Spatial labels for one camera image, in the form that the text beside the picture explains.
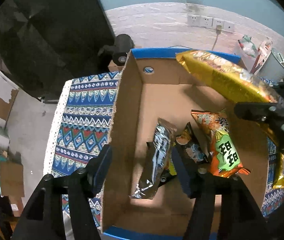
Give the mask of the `black barcode snack pack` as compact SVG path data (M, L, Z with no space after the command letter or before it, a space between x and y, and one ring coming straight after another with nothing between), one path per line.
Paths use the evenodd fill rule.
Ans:
M176 136L175 142L177 145L181 145L184 152L195 163L199 165L210 164L210 159L203 152L190 122L185 125L182 133Z

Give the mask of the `small dark yellow snack pack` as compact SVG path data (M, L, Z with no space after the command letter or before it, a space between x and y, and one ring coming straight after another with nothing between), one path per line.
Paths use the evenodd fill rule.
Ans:
M171 150L173 149L173 146L175 146L175 145L176 145L176 143L174 142L171 149L166 154L164 169L163 169L162 174L160 176L159 187L164 186L165 184L169 183L170 181L172 181L177 176L177 172L176 172L176 169L173 165L172 154L171 154Z

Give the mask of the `orange green chip bag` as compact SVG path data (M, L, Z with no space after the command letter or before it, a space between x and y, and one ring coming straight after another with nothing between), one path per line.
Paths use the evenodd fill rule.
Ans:
M249 175L250 170L242 165L231 139L226 113L224 111L209 112L193 109L191 115L207 136L208 153L211 156L210 172L214 176L224 178L229 178L236 173Z

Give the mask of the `silver foil snack pack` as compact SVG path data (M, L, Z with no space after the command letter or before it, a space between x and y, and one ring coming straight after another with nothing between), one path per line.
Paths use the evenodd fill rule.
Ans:
M137 182L133 199L153 199L161 183L162 174L169 167L169 158L176 134L176 127L158 118L153 141L147 144L145 165Z

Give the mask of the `long gold biscuit pack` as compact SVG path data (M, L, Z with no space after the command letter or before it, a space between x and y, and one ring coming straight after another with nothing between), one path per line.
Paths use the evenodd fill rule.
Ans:
M261 120L254 122L242 119L234 111L239 102L273 103L284 108L284 99L272 87L237 64L205 50L177 53L176 60L190 75L229 101L227 112L231 114L235 126L252 126L275 139L274 132L267 124L263 124Z

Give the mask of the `yellow cracker sleeve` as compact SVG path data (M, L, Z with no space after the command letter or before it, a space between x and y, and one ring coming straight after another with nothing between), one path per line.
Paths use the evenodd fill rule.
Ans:
M281 153L279 157L279 162L275 169L272 189L283 189L283 188L284 188L284 155Z

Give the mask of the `blue patterned tablecloth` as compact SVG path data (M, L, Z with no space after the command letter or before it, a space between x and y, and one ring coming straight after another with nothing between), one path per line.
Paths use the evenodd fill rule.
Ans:
M190 124L206 148L207 138L191 111L224 111L231 139L243 166L250 170L242 179L262 213L269 215L284 202L284 189L272 189L272 147L257 124L240 120L231 107L230 101L183 69L147 75L129 66L69 80L54 114L43 171L56 177L71 174L110 144L113 161L103 189L89 202L97 227L104 232L115 227L181 236L194 201L183 193L178 179L161 186L152 199L133 198L133 193L149 150L164 144L156 130L159 120L177 134Z

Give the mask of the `light blue waste bin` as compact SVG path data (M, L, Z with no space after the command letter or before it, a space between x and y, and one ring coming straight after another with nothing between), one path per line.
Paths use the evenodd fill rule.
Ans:
M266 62L258 70L257 76L279 82L284 78L284 56L275 48L271 49Z

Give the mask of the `red white paper bag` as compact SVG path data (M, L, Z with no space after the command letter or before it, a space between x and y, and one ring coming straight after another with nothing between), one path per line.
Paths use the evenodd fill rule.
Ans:
M249 72L256 66L256 60L259 56L259 52L252 42L252 37L244 35L241 39L237 40L234 46L233 53L239 57L243 62L243 66Z

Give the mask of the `flattened cardboard packaging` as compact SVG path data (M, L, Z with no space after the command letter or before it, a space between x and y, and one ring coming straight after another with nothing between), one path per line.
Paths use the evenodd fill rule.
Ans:
M252 74L257 74L262 66L266 63L266 60L271 53L272 47L273 41L269 37L261 42L258 47L258 56L256 57L255 63L253 64L253 67L250 71Z

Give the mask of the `cardboard pile on floor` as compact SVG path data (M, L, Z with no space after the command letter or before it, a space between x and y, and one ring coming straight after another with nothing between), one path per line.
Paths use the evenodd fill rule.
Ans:
M0 196L7 197L15 217L24 209L22 198L25 196L23 166L9 161L0 154Z

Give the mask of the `small wooden block stand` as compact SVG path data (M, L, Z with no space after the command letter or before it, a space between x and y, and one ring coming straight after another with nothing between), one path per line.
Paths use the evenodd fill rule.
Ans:
M113 61L110 61L110 64L108 65L108 69L110 72L121 72L124 68L124 65L118 66Z

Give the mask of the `black fabric backdrop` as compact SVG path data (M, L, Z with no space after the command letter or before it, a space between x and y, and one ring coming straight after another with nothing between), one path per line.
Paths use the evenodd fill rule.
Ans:
M108 72L114 41L100 0L0 0L0 71L34 98Z

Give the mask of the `white wall socket row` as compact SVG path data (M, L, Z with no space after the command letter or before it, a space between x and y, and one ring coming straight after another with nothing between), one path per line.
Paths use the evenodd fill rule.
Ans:
M200 27L233 33L235 23L220 18L188 14L187 23L190 27Z

